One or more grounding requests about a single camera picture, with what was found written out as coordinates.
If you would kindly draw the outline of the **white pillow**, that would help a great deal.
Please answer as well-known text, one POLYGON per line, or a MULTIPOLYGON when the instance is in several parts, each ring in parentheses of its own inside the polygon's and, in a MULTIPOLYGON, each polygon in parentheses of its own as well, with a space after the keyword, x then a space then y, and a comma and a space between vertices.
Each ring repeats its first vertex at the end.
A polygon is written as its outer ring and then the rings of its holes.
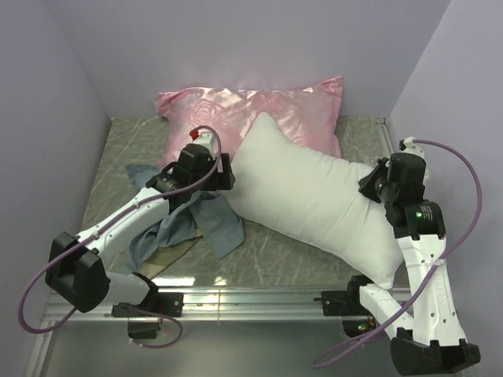
POLYGON ((233 210, 343 259, 379 287, 392 287, 403 261, 384 207, 359 193, 371 167, 290 141, 265 112, 231 163, 225 197, 233 210))

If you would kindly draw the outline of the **green beige patchwork pillowcase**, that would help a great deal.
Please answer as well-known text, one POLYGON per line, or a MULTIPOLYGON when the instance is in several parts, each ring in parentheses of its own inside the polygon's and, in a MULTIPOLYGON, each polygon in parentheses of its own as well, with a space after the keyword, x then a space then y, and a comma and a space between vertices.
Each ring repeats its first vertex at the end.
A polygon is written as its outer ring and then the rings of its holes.
POLYGON ((204 238, 217 259, 245 241, 244 224, 224 196, 196 192, 130 242, 123 273, 140 273, 149 279, 159 275, 204 238))

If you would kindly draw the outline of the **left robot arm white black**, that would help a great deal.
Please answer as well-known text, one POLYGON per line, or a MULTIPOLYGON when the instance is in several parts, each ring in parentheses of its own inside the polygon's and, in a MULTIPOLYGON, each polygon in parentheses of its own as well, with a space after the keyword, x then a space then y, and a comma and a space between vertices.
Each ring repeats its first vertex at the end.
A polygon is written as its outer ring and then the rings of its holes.
POLYGON ((229 154, 213 156, 208 146, 186 145, 125 206, 76 236, 62 232, 52 242, 45 283, 82 313, 101 303, 130 304, 141 316, 154 313, 158 287, 139 273, 112 273, 105 268, 133 238, 203 192, 227 191, 235 178, 229 154))

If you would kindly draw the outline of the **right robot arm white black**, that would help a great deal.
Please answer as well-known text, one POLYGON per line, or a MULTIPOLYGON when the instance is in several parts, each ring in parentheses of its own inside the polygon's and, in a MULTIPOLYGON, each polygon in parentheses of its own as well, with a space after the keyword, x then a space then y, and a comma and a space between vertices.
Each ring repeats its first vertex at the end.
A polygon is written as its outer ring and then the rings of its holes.
POLYGON ((426 162, 395 153, 360 180, 359 192, 384 205, 409 277, 412 313, 364 276, 347 285, 347 307, 369 311, 391 340, 391 359, 402 376, 453 374, 478 364, 481 354, 461 328, 447 272, 446 228, 437 203, 424 198, 426 162))

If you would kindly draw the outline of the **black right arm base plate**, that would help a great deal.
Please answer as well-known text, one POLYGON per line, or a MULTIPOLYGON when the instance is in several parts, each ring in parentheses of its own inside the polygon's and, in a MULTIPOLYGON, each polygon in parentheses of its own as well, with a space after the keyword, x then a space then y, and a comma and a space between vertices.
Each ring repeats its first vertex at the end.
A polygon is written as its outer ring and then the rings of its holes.
POLYGON ((321 304, 324 317, 363 317, 370 314, 359 302, 359 295, 349 291, 322 291, 313 301, 321 304))

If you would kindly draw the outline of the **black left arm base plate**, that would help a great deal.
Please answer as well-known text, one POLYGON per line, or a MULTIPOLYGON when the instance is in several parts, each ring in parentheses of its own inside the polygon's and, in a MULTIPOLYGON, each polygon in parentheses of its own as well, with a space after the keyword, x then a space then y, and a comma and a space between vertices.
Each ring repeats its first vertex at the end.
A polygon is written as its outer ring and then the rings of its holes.
POLYGON ((112 307, 112 317, 140 317, 143 312, 149 316, 166 315, 180 317, 182 315, 184 295, 181 292, 150 293, 137 305, 120 303, 112 307))

